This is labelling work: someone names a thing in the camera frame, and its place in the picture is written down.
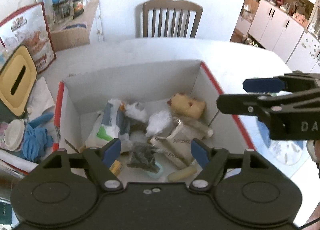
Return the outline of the yellow printed carton box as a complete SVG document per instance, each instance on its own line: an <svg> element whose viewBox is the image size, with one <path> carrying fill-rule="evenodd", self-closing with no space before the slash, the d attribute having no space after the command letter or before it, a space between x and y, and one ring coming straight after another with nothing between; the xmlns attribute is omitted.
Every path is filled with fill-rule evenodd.
<svg viewBox="0 0 320 230"><path fill-rule="evenodd" d="M123 165L118 160L115 160L112 165L110 166L110 171L115 175L119 176L123 169Z"/></svg>

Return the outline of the white green tissue pack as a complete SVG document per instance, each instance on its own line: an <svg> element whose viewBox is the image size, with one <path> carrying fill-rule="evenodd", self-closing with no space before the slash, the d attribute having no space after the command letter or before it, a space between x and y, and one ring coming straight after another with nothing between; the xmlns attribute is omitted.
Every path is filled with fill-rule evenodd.
<svg viewBox="0 0 320 230"><path fill-rule="evenodd" d="M111 99L99 112L93 129L85 141L86 148L103 147L114 138L121 141L121 153L129 152L131 120L125 116L125 104L119 99Z"/></svg>

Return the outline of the bag of black beads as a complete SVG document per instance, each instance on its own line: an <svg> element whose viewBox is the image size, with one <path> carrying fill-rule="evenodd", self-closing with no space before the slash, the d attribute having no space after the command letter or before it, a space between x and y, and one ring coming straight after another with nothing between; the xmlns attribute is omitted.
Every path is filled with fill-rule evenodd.
<svg viewBox="0 0 320 230"><path fill-rule="evenodd" d="M127 167L143 169L145 171L154 171L155 168L155 153L157 149L147 143L134 142L129 151L129 159Z"/></svg>

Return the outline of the teal pencil sharpener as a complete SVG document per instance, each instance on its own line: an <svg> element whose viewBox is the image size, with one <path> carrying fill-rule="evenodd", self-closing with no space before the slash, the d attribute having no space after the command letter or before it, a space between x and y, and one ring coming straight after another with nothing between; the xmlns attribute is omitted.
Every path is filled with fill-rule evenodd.
<svg viewBox="0 0 320 230"><path fill-rule="evenodd" d="M155 168L154 171L147 171L146 173L153 179L159 179L163 175L163 166L159 162L156 162Z"/></svg>

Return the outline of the bag of white beads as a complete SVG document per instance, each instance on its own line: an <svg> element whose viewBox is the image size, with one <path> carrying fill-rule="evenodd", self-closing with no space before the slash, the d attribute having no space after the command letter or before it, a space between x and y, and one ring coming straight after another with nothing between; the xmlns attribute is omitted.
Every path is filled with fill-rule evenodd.
<svg viewBox="0 0 320 230"><path fill-rule="evenodd" d="M174 122L171 112L162 110L150 116L145 135L147 137L157 136L167 138L173 129Z"/></svg>

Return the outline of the orange spotted cat toy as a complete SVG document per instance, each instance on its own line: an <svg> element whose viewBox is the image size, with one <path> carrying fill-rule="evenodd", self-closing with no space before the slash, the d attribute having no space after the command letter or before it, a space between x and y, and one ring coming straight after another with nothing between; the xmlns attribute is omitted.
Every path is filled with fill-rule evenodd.
<svg viewBox="0 0 320 230"><path fill-rule="evenodd" d="M168 106L175 114L180 116L191 117L194 119L200 119L206 103L201 100L197 100L184 93L174 94L168 101Z"/></svg>

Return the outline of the white tooth shaped toy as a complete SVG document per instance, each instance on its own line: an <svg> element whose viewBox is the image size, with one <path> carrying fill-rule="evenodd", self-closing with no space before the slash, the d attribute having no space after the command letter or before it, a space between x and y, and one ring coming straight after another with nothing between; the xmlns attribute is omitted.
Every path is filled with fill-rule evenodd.
<svg viewBox="0 0 320 230"><path fill-rule="evenodd" d="M133 120L146 123L149 120L148 112L139 102L125 105L125 115Z"/></svg>

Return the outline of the red and white cardboard box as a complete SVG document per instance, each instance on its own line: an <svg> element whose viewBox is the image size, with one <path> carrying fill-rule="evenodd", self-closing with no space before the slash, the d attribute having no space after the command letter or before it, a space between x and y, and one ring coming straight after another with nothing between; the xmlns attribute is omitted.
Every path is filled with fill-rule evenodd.
<svg viewBox="0 0 320 230"><path fill-rule="evenodd" d="M142 103L148 114L168 109L169 99L184 93L203 100L202 122L214 134L208 146L243 153L254 147L253 140L238 116L222 114L216 100L223 93L243 93L245 77L223 72L220 66L200 60L178 60L108 67L73 75L59 84L54 117L58 139L53 149L74 153L82 147L93 124L108 100Z"/></svg>

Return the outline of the blue rubber gloves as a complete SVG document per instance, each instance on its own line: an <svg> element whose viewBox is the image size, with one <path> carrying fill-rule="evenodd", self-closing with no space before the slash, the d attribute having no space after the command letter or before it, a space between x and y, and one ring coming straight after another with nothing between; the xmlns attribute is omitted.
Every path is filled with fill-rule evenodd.
<svg viewBox="0 0 320 230"><path fill-rule="evenodd" d="M26 124L22 143L22 155L26 160L38 162L45 156L46 149L52 147L53 138L43 125L53 116L52 112L48 112Z"/></svg>

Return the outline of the white round cup lid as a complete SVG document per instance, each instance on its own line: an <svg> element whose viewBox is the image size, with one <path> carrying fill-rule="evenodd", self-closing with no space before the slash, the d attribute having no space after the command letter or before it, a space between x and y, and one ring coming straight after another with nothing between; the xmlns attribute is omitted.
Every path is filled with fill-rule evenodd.
<svg viewBox="0 0 320 230"><path fill-rule="evenodd" d="M8 151L17 151L23 141L25 124L23 119L15 119L9 123L4 132L4 143Z"/></svg>

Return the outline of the yellow lidded tissue container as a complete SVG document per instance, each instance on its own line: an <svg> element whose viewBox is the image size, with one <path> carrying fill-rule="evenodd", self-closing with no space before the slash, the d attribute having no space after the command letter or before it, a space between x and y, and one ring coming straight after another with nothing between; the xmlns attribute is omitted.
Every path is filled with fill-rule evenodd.
<svg viewBox="0 0 320 230"><path fill-rule="evenodd" d="M1 69L1 121L22 117L37 77L31 54L23 44Z"/></svg>

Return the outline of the white wooden sideboard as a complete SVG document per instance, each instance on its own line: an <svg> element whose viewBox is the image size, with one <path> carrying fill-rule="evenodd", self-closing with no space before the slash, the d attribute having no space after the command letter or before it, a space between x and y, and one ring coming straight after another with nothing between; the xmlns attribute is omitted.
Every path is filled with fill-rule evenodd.
<svg viewBox="0 0 320 230"><path fill-rule="evenodd" d="M55 25L50 35L55 51L103 42L100 1L89 0L84 13Z"/></svg>

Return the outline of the wooden slatted chair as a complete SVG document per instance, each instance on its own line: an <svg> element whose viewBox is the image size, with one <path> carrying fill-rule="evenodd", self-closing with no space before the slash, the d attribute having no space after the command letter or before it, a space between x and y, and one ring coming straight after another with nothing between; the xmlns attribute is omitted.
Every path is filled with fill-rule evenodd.
<svg viewBox="0 0 320 230"><path fill-rule="evenodd" d="M202 13L187 0L148 0L136 6L135 37L195 38Z"/></svg>

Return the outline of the printed red white bag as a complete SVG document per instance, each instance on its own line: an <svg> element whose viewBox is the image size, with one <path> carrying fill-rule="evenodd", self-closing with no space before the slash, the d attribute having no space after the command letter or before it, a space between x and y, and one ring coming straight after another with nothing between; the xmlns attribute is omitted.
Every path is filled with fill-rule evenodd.
<svg viewBox="0 0 320 230"><path fill-rule="evenodd" d="M24 6L1 21L1 44L8 49L25 45L37 72L56 59L43 2Z"/></svg>

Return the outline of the white cabinet wall unit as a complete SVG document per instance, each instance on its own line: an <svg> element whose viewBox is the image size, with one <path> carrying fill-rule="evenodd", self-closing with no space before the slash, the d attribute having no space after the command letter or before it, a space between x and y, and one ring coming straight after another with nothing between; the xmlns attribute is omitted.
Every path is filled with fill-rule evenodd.
<svg viewBox="0 0 320 230"><path fill-rule="evenodd" d="M277 54L292 70L319 72L319 0L245 0L231 40Z"/></svg>

